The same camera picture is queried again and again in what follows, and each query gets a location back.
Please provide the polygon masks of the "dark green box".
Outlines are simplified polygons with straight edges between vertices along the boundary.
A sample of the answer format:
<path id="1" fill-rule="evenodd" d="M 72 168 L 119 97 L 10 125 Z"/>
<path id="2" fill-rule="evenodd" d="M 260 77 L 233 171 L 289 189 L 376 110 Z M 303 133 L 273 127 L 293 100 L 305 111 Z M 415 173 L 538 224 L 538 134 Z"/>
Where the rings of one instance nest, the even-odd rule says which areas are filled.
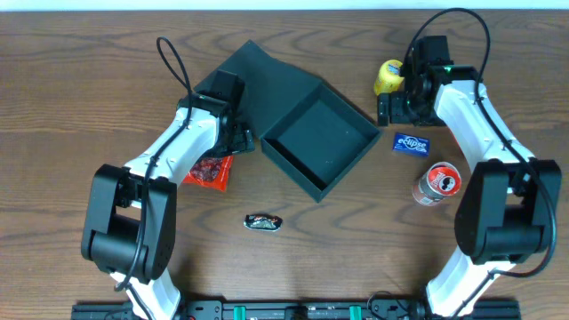
<path id="1" fill-rule="evenodd" d="M 244 91 L 237 117 L 262 153 L 321 202 L 373 147 L 381 131 L 322 77 L 271 57 L 247 41 L 219 70 Z"/>

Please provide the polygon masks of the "red pringles can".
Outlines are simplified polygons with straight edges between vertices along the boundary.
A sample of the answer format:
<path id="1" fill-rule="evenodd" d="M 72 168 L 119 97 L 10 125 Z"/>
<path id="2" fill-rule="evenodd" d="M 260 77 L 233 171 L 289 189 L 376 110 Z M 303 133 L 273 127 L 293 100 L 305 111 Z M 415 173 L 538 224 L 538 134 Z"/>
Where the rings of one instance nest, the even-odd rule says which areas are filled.
<path id="1" fill-rule="evenodd" d="M 461 175 L 457 168 L 448 162 L 433 164 L 412 187 L 415 201 L 424 206 L 434 206 L 461 188 Z"/>

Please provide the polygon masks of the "red hacks candy bag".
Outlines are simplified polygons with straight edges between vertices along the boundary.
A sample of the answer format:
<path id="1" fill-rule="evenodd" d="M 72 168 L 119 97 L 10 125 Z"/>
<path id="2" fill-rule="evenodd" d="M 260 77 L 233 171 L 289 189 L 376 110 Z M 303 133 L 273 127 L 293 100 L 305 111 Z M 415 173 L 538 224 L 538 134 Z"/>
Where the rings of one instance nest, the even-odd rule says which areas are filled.
<path id="1" fill-rule="evenodd" d="M 205 157 L 199 160 L 183 179 L 183 184 L 194 184 L 222 192 L 227 190 L 228 177 L 234 157 Z"/>

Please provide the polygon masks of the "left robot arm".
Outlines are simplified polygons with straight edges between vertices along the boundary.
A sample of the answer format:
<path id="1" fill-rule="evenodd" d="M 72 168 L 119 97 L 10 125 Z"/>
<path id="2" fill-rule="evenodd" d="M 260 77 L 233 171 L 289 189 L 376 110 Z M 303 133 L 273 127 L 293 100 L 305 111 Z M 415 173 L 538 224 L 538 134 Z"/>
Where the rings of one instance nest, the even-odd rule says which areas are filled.
<path id="1" fill-rule="evenodd" d="M 203 90 L 181 99 L 174 118 L 140 155 L 94 174 L 81 254 L 110 275 L 141 319 L 174 319 L 182 296 L 168 271 L 176 239 L 177 194 L 205 158 L 253 151 L 251 131 L 237 120 L 244 81 L 214 73 Z"/>

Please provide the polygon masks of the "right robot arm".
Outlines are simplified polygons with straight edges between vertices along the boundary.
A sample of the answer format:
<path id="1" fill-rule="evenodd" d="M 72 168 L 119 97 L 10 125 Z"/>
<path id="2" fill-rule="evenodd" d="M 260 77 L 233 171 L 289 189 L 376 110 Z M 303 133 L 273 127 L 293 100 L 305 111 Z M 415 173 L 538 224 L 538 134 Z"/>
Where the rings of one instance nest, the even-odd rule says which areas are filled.
<path id="1" fill-rule="evenodd" d="M 502 276 L 539 253 L 550 261 L 557 243 L 562 173 L 523 146 L 500 118 L 483 69 L 457 65 L 445 36 L 413 39 L 405 57 L 387 62 L 377 79 L 380 125 L 447 127 L 471 176 L 462 184 L 447 164 L 418 181 L 419 203 L 432 205 L 461 191 L 454 218 L 456 249 L 413 305 L 414 319 L 461 319 L 479 313 L 478 299 Z"/>

